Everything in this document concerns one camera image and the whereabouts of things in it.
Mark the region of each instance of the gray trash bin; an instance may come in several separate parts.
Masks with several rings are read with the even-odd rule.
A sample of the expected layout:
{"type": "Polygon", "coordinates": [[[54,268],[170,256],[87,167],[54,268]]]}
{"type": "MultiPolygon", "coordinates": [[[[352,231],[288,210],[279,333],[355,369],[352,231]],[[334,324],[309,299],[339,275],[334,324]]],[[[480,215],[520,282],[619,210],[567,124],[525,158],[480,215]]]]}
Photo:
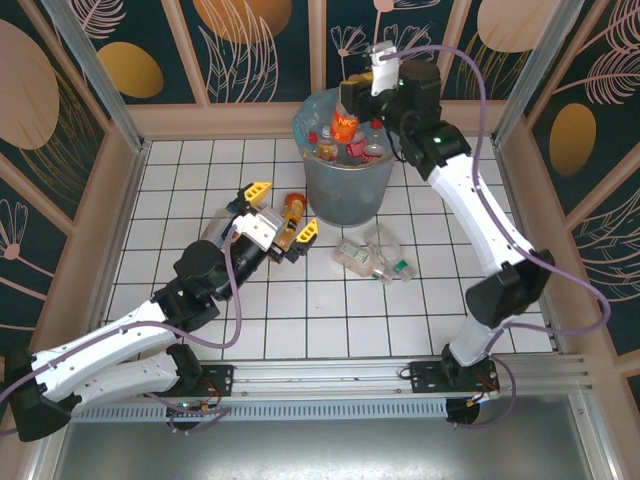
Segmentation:
{"type": "MultiPolygon", "coordinates": [[[[344,149],[336,164],[313,154],[309,133],[320,136],[322,127],[331,123],[337,93],[334,88],[311,95],[293,118],[293,135],[304,162],[311,208],[327,223],[353,227],[366,223],[380,209],[395,158],[386,137],[383,144],[388,153],[370,165],[339,165],[340,156],[346,157],[344,149]]],[[[368,123],[362,125],[362,131],[371,137],[368,123]]]]}

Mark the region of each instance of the orange bottle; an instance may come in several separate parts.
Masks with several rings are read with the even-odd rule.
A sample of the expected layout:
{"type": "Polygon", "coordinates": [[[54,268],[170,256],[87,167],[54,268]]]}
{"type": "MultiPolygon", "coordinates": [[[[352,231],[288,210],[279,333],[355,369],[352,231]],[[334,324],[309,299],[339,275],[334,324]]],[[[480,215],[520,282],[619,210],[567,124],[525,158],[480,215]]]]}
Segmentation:
{"type": "Polygon", "coordinates": [[[338,98],[336,103],[336,111],[333,114],[333,120],[331,120],[331,136],[340,143],[348,143],[353,140],[358,132],[358,126],[360,122],[358,119],[347,112],[344,105],[338,98]]]}
{"type": "Polygon", "coordinates": [[[296,238],[298,223],[302,220],[304,209],[307,208],[307,199],[301,193],[290,193],[284,199],[284,230],[276,240],[285,252],[296,238]]]}

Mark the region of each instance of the white tile floor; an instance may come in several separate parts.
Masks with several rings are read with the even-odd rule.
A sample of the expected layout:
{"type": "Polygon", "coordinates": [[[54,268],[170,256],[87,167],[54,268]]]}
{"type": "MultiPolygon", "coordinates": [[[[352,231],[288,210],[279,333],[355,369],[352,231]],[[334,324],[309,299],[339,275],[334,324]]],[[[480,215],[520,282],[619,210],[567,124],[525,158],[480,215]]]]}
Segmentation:
{"type": "MultiPolygon", "coordinates": [[[[510,211],[490,146],[481,171],[510,211]]],[[[251,181],[273,181],[269,197],[280,207],[289,191],[305,189],[304,169],[292,140],[155,142],[133,212],[105,321],[139,305],[174,277],[172,265],[197,239],[215,210],[251,181]]],[[[306,258],[292,265],[264,262],[240,290],[244,317],[240,341],[223,352],[192,345],[201,360],[401,357],[439,354],[468,313],[463,291],[481,277],[473,248],[460,224],[415,169],[396,163],[376,218],[357,228],[320,222],[306,258]],[[395,232],[418,276],[383,287],[331,260],[341,237],[364,244],[373,224],[395,232]]],[[[235,309],[197,332],[212,341],[233,334],[235,309]]],[[[522,321],[543,325],[533,305],[522,321]]],[[[545,334],[517,330],[496,352],[552,351],[545,334]]]]}

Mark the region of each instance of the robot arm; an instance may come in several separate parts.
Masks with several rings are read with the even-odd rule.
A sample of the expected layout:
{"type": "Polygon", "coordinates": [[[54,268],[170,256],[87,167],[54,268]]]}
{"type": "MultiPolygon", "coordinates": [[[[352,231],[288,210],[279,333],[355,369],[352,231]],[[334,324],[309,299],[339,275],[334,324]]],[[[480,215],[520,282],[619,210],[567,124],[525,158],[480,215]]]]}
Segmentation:
{"type": "MultiPolygon", "coordinates": [[[[282,217],[270,208],[258,209],[269,188],[271,184],[251,184],[228,207],[236,215],[229,251],[238,287],[265,258],[278,263],[286,258],[293,263],[306,255],[317,238],[317,222],[312,220],[287,251],[278,247],[275,241],[282,217]]],[[[6,356],[8,383],[44,367],[42,373],[9,395],[22,441],[50,435],[66,425],[72,413],[105,402],[146,392],[189,395],[202,376],[195,355],[188,345],[177,343],[172,331],[148,323],[194,332],[220,314],[215,301],[232,297],[231,282],[224,254],[208,240],[189,245],[174,269],[175,279],[121,319],[59,347],[33,354],[17,350],[6,356]],[[141,321],[147,325],[131,328],[141,321]],[[117,333],[99,338],[109,332],[117,333]],[[81,351],[56,361],[79,346],[83,346],[81,351]],[[163,347],[168,347],[166,352],[121,363],[140,352],[163,347]]]]}
{"type": "MultiPolygon", "coordinates": [[[[447,202],[480,260],[486,278],[465,293],[470,316],[442,352],[442,367],[453,384],[460,369],[486,358],[499,329],[538,300],[549,272],[507,243],[480,202],[472,180],[471,148],[455,126],[440,118],[437,66],[418,59],[381,60],[394,52],[391,42],[374,45],[369,52],[372,74],[342,82],[340,98],[361,122],[378,118],[398,135],[406,161],[447,202]]],[[[534,256],[553,263],[548,250],[536,252],[517,232],[482,179],[480,188],[513,239],[534,256]]]]}

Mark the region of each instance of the plastic bottle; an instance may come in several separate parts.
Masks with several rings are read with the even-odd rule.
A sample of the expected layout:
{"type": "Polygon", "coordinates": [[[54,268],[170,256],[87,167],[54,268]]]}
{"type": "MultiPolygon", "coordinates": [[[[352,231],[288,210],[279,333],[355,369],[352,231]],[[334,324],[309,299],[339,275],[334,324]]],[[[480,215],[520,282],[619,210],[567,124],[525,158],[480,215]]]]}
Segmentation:
{"type": "Polygon", "coordinates": [[[225,238],[227,238],[227,233],[236,215],[231,203],[229,203],[226,208],[216,210],[213,218],[209,221],[209,225],[207,225],[207,228],[205,228],[200,235],[200,240],[209,240],[218,248],[222,248],[222,244],[225,238]]]}
{"type": "Polygon", "coordinates": [[[382,144],[382,122],[377,118],[374,118],[371,121],[371,130],[373,132],[371,134],[371,141],[369,142],[369,145],[364,147],[363,150],[363,165],[375,162],[376,159],[380,158],[387,151],[387,149],[382,144]]]}
{"type": "Polygon", "coordinates": [[[367,136],[360,129],[356,132],[353,140],[349,142],[345,148],[347,150],[347,155],[351,158],[360,158],[364,154],[364,147],[367,144],[367,136]]]}
{"type": "Polygon", "coordinates": [[[331,121],[331,136],[336,142],[351,142],[358,132],[359,125],[360,122],[358,119],[347,112],[344,105],[342,105],[342,102],[338,98],[336,110],[333,114],[333,120],[331,121]]]}
{"type": "Polygon", "coordinates": [[[296,238],[298,223],[307,208],[307,199],[301,193],[290,193],[284,199],[284,230],[276,239],[276,244],[285,252],[296,238]]]}
{"type": "Polygon", "coordinates": [[[408,282],[416,276],[416,269],[404,260],[400,244],[386,227],[378,225],[369,229],[365,233],[364,241],[379,260],[391,267],[403,282],[408,282]]]}
{"type": "Polygon", "coordinates": [[[327,162],[335,162],[338,157],[338,145],[336,145],[335,140],[331,136],[328,125],[322,127],[322,137],[318,139],[315,154],[327,162]]]}
{"type": "Polygon", "coordinates": [[[393,270],[383,265],[376,255],[343,238],[333,251],[333,261],[348,268],[361,277],[371,277],[389,285],[393,280],[393,270]]]}

